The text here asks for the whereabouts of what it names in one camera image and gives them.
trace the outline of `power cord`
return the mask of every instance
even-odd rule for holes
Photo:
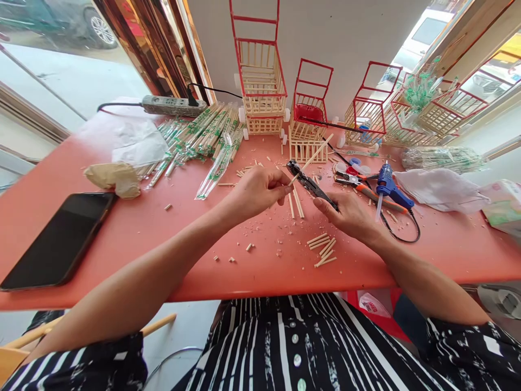
[[[342,161],[347,164],[348,166],[351,165],[351,163],[349,163],[345,157],[343,157],[341,154],[339,154],[333,147],[331,144],[327,143],[327,145],[331,148],[331,150],[333,152],[335,152],[335,155],[338,156],[339,158],[342,159]],[[371,190],[373,190],[371,188],[371,185],[369,184],[368,181],[364,181],[364,183],[366,184],[366,186],[368,188],[370,188]],[[409,214],[411,215],[411,218],[412,218],[412,221],[414,222],[414,225],[416,226],[416,231],[418,232],[418,235],[416,236],[416,239],[412,240],[412,241],[408,241],[408,240],[405,240],[405,239],[402,239],[400,237],[398,237],[391,229],[391,226],[389,226],[389,223],[387,222],[387,219],[385,218],[384,214],[382,212],[380,212],[380,217],[382,218],[385,226],[387,227],[387,229],[389,230],[389,232],[391,233],[391,236],[393,238],[395,238],[396,240],[399,240],[400,242],[404,242],[404,243],[416,243],[417,241],[420,240],[420,236],[421,236],[421,232],[420,232],[420,226],[418,225],[418,222],[416,221],[416,217],[414,216],[414,213],[412,212],[412,209],[409,209]]]
[[[206,90],[212,90],[212,91],[217,91],[217,92],[224,92],[224,93],[227,93],[227,94],[230,94],[230,95],[233,95],[233,96],[235,96],[235,97],[237,97],[237,98],[242,99],[242,96],[241,96],[241,95],[234,94],[233,92],[230,92],[230,91],[213,89],[213,88],[211,88],[211,87],[207,87],[207,86],[205,86],[204,84],[198,84],[198,83],[190,83],[190,84],[188,84],[188,87],[190,87],[191,85],[195,85],[195,86],[197,86],[197,87],[202,87],[202,88],[204,88],[204,89],[206,89]]]
[[[119,103],[119,102],[102,103],[102,104],[100,104],[98,106],[98,109],[96,110],[96,112],[102,110],[104,107],[107,107],[107,106],[138,106],[138,107],[143,107],[143,105],[141,103]]]
[[[172,357],[175,357],[177,356],[179,353],[182,353],[184,351],[191,351],[191,350],[197,350],[197,351],[202,351],[201,348],[198,348],[197,346],[187,346],[185,348],[182,348],[182,349],[179,349],[178,351],[175,351],[173,352],[171,355],[165,357],[163,359],[163,361],[161,361],[159,363],[158,366],[156,366],[154,368],[154,370],[152,371],[152,373],[150,374],[150,376],[148,376],[147,380],[145,381],[145,384],[143,385],[143,391],[145,390],[145,388],[147,387],[147,384],[150,382],[150,380],[152,379],[152,377],[154,377],[154,375],[161,369],[161,367],[163,366],[163,364],[166,363],[166,361],[170,360]]]

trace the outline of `person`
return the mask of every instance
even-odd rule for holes
[[[142,389],[139,330],[220,237],[283,205],[289,182],[282,171],[250,170],[216,207],[81,299],[3,389]],[[329,196],[339,212],[320,198],[314,205],[382,258],[427,319],[422,357],[332,293],[232,300],[173,389],[519,389],[521,345],[459,285],[392,239],[357,197]]]

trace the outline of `black smartphone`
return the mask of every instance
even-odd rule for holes
[[[70,280],[116,198],[114,193],[69,195],[0,289],[49,287]]]

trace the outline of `chair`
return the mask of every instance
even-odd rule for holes
[[[149,326],[145,326],[141,330],[143,337],[146,337],[168,323],[173,322],[176,316],[177,314],[171,314]],[[40,337],[47,335],[61,318],[63,317],[43,324],[22,335],[20,338],[9,342],[4,346],[0,346],[0,388],[5,384],[5,382],[7,382],[14,371],[20,366],[22,361],[29,356],[30,351],[23,350],[23,348]]]

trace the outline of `pliers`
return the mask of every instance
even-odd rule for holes
[[[350,185],[354,187],[357,191],[360,193],[368,196],[370,199],[372,199],[374,202],[378,202],[378,195],[372,191],[370,188],[368,188],[366,185],[364,185],[362,182],[360,182],[360,178],[363,180],[370,180],[370,179],[376,179],[378,178],[378,174],[370,175],[370,176],[356,176],[347,174],[342,171],[336,171],[335,175],[335,182],[342,184],[342,185]],[[406,214],[407,209],[405,209],[403,206],[395,204],[393,202],[387,201],[385,198],[382,200],[382,206],[386,206],[389,209],[393,209],[399,213]]]
[[[298,174],[297,180],[300,182],[304,188],[310,192],[313,196],[323,198],[324,200],[328,201],[332,207],[335,208],[335,210],[338,212],[338,206],[329,198],[324,191],[319,188],[319,186],[315,183],[313,179],[308,177],[306,174],[302,172],[300,169],[300,166],[298,163],[291,159],[287,164],[286,167],[288,168],[288,171],[294,176]]]

